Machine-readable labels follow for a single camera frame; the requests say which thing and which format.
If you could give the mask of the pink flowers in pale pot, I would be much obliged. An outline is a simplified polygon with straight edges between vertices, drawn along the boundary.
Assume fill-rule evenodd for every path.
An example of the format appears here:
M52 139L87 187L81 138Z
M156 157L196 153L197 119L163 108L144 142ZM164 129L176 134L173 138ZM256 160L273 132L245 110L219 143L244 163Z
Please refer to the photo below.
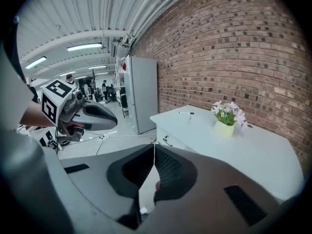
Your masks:
M247 127L246 113L234 102L217 101L213 104L211 112L217 119L214 130L223 137L231 137L235 127L241 131Z

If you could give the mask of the black coat stand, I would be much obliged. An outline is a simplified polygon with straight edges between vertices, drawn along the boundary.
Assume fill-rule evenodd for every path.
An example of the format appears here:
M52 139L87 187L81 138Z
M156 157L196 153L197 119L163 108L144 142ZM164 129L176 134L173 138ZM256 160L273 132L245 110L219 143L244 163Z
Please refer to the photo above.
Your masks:
M94 69L92 69L91 91L92 91L92 95L94 95L94 100L98 102L98 97L96 93L96 75L95 75Z

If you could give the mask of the white ceiling pipe bundle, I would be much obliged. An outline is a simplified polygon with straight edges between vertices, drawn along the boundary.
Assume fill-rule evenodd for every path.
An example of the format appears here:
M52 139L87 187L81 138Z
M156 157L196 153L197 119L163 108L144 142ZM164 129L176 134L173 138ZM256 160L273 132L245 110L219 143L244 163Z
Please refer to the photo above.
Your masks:
M126 30L102 30L102 37L122 37L122 44L132 45L138 35L161 11L179 0L143 0Z

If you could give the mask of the grey metal cabinet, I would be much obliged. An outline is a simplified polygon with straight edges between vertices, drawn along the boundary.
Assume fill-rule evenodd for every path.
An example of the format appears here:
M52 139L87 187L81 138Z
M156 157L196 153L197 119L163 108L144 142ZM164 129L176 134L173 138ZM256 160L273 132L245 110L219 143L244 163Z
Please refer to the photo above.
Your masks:
M156 60L127 56L123 70L133 131L139 135L155 129L156 124L150 117L158 114Z

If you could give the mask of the white desk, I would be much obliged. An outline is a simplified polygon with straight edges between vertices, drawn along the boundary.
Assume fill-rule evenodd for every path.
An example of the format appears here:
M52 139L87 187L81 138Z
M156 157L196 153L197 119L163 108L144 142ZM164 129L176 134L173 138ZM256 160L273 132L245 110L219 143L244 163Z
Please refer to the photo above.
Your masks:
M282 136L250 125L242 131L235 127L231 137L223 137L214 130L217 119L213 113L190 105L150 119L196 153L227 162L280 200L302 190L300 163L290 142Z

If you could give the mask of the white drawer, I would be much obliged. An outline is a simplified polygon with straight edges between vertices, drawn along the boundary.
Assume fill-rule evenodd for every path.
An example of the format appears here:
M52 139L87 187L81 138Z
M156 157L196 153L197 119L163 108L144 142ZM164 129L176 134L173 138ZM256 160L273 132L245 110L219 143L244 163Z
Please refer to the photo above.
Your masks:
M189 152L196 153L192 148L184 144L181 140L175 138L172 134L168 133L167 131L163 130L159 126L156 128L156 135L157 135L157 142L158 144L162 144L165 146L175 147L179 149L183 149Z

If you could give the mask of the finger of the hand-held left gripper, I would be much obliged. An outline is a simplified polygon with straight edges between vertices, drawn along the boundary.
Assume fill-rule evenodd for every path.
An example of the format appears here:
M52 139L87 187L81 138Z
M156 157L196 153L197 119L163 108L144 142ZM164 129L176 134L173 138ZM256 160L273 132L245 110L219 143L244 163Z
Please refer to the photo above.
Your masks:
M74 117L73 122L83 125L85 130L90 131L110 130L117 126L116 118Z
M97 118L115 118L116 116L103 104L94 101L85 101L82 106L74 113L74 117L83 115Z

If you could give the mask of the white open shelf unit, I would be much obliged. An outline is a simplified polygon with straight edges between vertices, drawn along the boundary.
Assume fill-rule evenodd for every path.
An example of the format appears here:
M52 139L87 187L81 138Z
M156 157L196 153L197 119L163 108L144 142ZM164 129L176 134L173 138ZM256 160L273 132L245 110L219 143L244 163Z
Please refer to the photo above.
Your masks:
M116 63L115 63L115 92L117 101L122 109L123 117L129 114L126 102L126 93L125 93L125 82L124 82L124 74L126 73L123 65L124 65L125 57L120 58L116 56Z

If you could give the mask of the person's left forearm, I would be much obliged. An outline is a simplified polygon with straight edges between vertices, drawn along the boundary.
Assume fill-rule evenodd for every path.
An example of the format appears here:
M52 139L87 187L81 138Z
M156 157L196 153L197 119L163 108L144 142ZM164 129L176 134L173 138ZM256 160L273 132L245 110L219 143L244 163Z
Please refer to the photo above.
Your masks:
M41 105L30 101L20 122L22 125L35 127L51 127L53 124L45 117L41 111Z

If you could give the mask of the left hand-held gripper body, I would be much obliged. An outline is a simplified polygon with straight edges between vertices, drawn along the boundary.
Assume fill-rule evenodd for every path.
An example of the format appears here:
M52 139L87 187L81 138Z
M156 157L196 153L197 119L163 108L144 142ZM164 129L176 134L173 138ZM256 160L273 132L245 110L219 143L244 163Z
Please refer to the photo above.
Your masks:
M69 133L66 124L73 122L74 113L85 101L86 98L80 90L57 78L43 87L41 110L56 127L57 133L65 135L69 141L79 142L84 129L75 128L73 132Z

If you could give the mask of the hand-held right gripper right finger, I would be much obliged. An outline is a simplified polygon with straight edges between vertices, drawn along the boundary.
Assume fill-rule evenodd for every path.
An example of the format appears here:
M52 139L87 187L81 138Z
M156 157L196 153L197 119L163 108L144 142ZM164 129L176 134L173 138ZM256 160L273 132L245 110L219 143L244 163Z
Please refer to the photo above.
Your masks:
M157 144L160 189L146 234L264 234L275 198L230 164Z

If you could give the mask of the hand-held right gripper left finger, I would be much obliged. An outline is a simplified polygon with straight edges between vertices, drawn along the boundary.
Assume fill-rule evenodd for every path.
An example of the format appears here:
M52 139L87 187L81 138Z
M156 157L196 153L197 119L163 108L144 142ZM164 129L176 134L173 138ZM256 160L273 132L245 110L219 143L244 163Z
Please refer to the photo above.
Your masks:
M80 193L116 222L141 224L139 189L154 165L154 145L142 144L97 156L60 161Z

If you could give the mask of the person's left hand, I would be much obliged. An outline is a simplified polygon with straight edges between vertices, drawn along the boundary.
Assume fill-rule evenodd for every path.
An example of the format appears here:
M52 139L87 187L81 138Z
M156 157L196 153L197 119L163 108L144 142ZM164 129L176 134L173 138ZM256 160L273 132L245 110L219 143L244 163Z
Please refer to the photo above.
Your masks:
M69 133L73 132L75 128L84 128L84 124L80 124L77 122L69 122L66 124L66 129Z

